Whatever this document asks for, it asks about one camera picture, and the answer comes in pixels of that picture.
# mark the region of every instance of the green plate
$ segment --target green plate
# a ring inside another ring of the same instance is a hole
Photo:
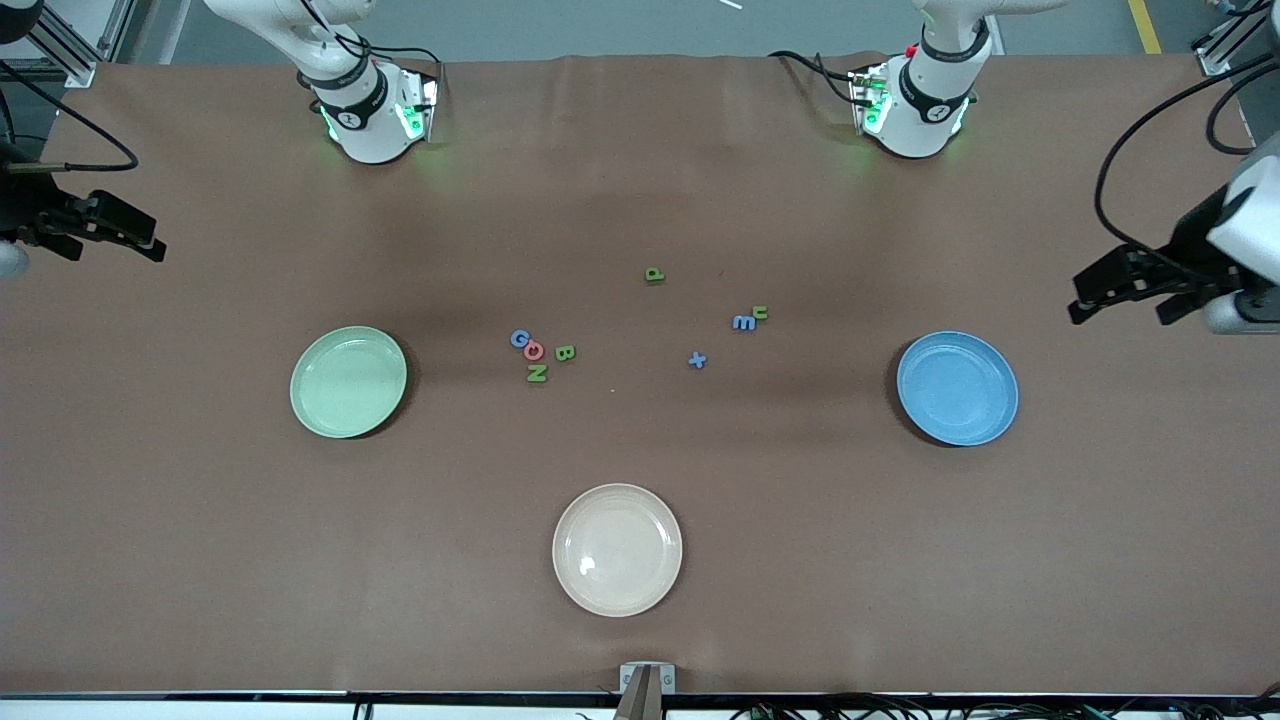
[[[379,329],[333,331],[311,343],[293,368],[293,414],[311,432],[332,438],[362,436],[399,405],[408,384],[404,352]]]

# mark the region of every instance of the gray floor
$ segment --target gray floor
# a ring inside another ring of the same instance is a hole
[[[900,53],[919,37],[906,0],[381,0],[357,31],[445,60],[563,55],[767,55],[780,49]],[[174,63],[280,61],[248,32],[192,5]]]
[[[445,60],[538,60],[562,55],[897,53],[919,37],[908,0],[381,0],[357,29],[380,45],[421,45]],[[1147,0],[1166,53],[1185,53],[1222,17],[1198,0]],[[284,58],[214,15],[202,0],[145,0],[132,61],[271,64]],[[1073,0],[1065,8],[1000,19],[1010,54],[1134,54],[1142,42],[1126,0]],[[1265,50],[1261,38],[1249,51]],[[19,132],[46,135],[52,111],[12,82],[3,85]],[[1280,132],[1280,72],[1240,94],[1254,136]]]

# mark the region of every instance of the yellow floor line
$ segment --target yellow floor line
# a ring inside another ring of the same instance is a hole
[[[1151,13],[1147,12],[1144,0],[1129,0],[1129,13],[1133,14],[1133,24],[1138,26],[1138,37],[1142,40],[1142,49],[1148,55],[1160,55],[1160,40],[1156,37],[1156,27],[1151,24]]]

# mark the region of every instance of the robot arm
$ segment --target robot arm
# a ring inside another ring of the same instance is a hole
[[[920,45],[854,79],[858,128],[904,158],[928,158],[960,132],[973,82],[991,56],[984,18],[1061,8],[1068,0],[911,0]]]
[[[205,0],[298,67],[329,126],[353,160],[387,163],[426,140],[436,81],[376,60],[347,24],[369,17],[376,0]]]
[[[44,0],[0,0],[0,45],[26,37],[44,13]],[[164,260],[166,247],[155,237],[154,218],[102,190],[86,199],[64,192],[52,176],[59,167],[67,168],[38,163],[0,140],[0,278],[27,270],[29,259],[19,242],[68,260],[79,260],[82,240],[120,245],[152,263]]]
[[[1270,18],[1280,61],[1280,6]],[[1249,154],[1231,181],[1174,228],[1158,256],[1123,245],[1075,275],[1074,324],[1103,307],[1170,295],[1164,325],[1203,309],[1216,334],[1280,333],[1280,135]]]
[[[911,0],[924,15],[924,42],[945,53],[963,53],[979,35],[987,15],[1032,15],[1068,0]]]

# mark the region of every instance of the plate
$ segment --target plate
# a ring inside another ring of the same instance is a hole
[[[911,343],[897,365],[897,396],[922,430],[947,445],[988,443],[1018,414],[1018,379],[982,338],[945,331]]]
[[[556,525],[552,564],[573,602],[605,618],[649,610],[680,574],[685,544],[657,495],[613,483],[571,502]]]
[[[408,364],[392,337],[375,328],[333,331],[311,343],[293,368],[293,414],[330,438],[362,436],[390,418],[404,397]]]

